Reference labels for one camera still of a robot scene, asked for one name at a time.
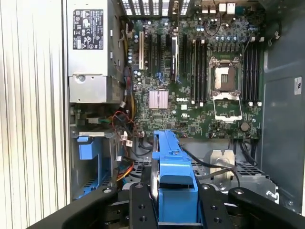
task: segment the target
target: green circuit board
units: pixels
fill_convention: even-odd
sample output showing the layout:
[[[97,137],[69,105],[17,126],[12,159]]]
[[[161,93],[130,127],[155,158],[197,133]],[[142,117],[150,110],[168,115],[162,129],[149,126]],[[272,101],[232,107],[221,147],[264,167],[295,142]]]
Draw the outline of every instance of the green circuit board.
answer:
[[[234,18],[234,23],[226,26],[222,21],[219,31],[214,36],[198,31],[202,28],[199,21],[210,20],[199,16],[186,21],[172,22],[168,19],[159,21],[135,21],[134,29],[128,34],[129,65],[133,69],[133,94],[137,103],[136,125],[137,130],[151,135],[156,129],[171,129],[178,137],[189,138],[234,138],[245,137],[258,139],[261,135],[262,107],[258,103],[252,106],[248,102],[232,100],[214,101],[211,88],[215,84],[214,69],[209,72],[209,63],[212,57],[218,60],[233,60],[239,58],[240,72],[234,77],[235,89],[242,90],[244,79],[243,54],[250,37],[261,36],[263,14],[252,18],[240,16]],[[139,33],[144,32],[144,61],[145,68],[139,70]],[[172,51],[168,45],[166,35],[176,35],[179,38],[178,79],[171,77]],[[187,45],[183,44],[183,36],[187,37]],[[195,40],[206,44],[204,74],[205,100],[203,105],[192,103],[192,80],[194,72],[192,46]],[[258,101],[261,101],[263,77],[263,50],[259,55],[259,83]],[[150,108],[150,92],[167,91],[167,107],[164,109]],[[242,115],[241,120],[224,122],[215,119],[217,115],[231,117]]]

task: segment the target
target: heatsink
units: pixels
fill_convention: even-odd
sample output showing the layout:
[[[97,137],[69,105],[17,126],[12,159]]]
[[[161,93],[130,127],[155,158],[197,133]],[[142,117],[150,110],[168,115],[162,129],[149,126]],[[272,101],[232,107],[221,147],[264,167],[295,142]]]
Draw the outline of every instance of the heatsink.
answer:
[[[168,91],[149,91],[149,109],[167,109]]]

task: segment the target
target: warning label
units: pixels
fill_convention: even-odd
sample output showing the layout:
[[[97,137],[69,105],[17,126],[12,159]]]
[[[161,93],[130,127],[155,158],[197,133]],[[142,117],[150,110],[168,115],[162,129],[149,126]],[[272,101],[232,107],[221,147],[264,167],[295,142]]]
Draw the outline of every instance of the warning label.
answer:
[[[103,49],[103,26],[103,10],[75,10],[73,12],[73,49]]]

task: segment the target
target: blue drive bracket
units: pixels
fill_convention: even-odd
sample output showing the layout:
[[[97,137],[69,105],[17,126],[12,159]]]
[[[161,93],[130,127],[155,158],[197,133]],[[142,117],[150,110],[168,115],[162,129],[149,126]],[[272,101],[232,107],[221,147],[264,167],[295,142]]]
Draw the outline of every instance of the blue drive bracket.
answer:
[[[81,136],[78,137],[77,142],[79,145],[80,160],[93,160],[95,157],[98,157],[97,179],[90,180],[88,184],[84,186],[84,194],[79,196],[82,197],[103,184],[109,173],[110,159],[103,158],[102,156],[102,137]]]
[[[198,222],[198,186],[191,159],[181,150],[176,135],[170,130],[154,131],[159,151],[159,221],[171,223]]]

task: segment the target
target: motherboard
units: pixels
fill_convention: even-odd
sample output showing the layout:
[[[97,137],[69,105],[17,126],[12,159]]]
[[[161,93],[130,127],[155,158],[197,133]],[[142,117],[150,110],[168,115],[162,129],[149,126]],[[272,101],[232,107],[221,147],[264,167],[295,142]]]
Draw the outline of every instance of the motherboard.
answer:
[[[258,139],[264,13],[134,21],[128,36],[137,131]]]

